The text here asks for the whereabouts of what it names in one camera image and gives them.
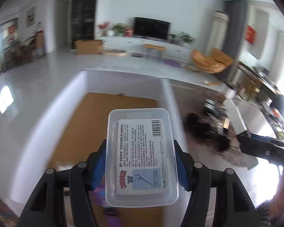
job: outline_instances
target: gray curtain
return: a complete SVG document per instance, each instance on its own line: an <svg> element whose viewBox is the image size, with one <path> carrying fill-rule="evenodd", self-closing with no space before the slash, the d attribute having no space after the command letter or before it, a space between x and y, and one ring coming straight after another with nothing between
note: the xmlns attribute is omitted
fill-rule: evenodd
<svg viewBox="0 0 284 227"><path fill-rule="evenodd" d="M236 59L242 43L242 38L245 34L247 22L247 1L226 1L224 2L224 12L229 15L229 25L222 48L222 52ZM226 82L233 67L232 65L226 68L223 72L214 74L220 81Z"/></svg>

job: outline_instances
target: wooden table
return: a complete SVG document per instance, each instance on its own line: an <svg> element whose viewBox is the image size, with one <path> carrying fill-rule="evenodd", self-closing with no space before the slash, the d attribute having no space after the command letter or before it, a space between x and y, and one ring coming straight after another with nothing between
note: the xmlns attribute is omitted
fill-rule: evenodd
<svg viewBox="0 0 284 227"><path fill-rule="evenodd" d="M150 56L152 49L158 50L158 60L162 58L162 51L166 51L165 47L153 44L144 44L144 48L148 48L148 57Z"/></svg>

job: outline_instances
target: potted plant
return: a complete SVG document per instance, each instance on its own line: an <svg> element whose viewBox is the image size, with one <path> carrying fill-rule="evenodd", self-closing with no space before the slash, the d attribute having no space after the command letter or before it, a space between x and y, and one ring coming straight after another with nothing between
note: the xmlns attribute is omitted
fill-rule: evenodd
<svg viewBox="0 0 284 227"><path fill-rule="evenodd" d="M176 41L176 34L169 34L169 36L170 36L170 38L169 38L169 42L171 43L171 44L174 44L175 43L175 41Z"/></svg>
<svg viewBox="0 0 284 227"><path fill-rule="evenodd" d="M179 35L179 38L182 41L182 46L185 48L189 48L190 45L196 40L194 37L190 36L189 33L182 32Z"/></svg>
<svg viewBox="0 0 284 227"><path fill-rule="evenodd" d="M122 23L115 24L113 30L115 31L116 36L124 36L126 25Z"/></svg>

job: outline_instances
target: blue gripper pad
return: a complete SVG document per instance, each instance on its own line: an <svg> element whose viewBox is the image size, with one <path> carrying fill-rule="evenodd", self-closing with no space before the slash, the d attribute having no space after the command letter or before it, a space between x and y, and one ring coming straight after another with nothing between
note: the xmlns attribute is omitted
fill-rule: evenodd
<svg viewBox="0 0 284 227"><path fill-rule="evenodd" d="M102 178L105 173L105 161L106 161L106 149L102 151L96 163L96 166L93 170L93 179L91 181L92 190L95 190L102 181Z"/></svg>
<svg viewBox="0 0 284 227"><path fill-rule="evenodd" d="M187 178L187 170L176 151L176 162L177 162L177 171L178 171L178 180L180 185L187 190L188 189L188 178Z"/></svg>

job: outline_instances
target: television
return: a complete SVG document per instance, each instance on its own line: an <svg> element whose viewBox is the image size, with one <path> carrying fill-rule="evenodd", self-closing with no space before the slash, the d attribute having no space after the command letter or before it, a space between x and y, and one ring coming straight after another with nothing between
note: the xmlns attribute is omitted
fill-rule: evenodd
<svg viewBox="0 0 284 227"><path fill-rule="evenodd" d="M169 25L169 22L161 20L135 17L133 35L167 39Z"/></svg>

